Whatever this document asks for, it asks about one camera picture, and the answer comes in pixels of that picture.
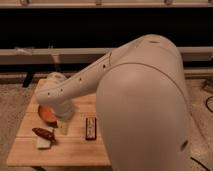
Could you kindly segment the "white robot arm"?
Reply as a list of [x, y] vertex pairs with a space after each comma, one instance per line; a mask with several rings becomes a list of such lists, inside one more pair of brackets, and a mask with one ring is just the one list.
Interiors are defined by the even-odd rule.
[[36, 98], [65, 120], [71, 100], [91, 93], [113, 171], [190, 171], [190, 105], [173, 42], [137, 38], [70, 78], [50, 74]]

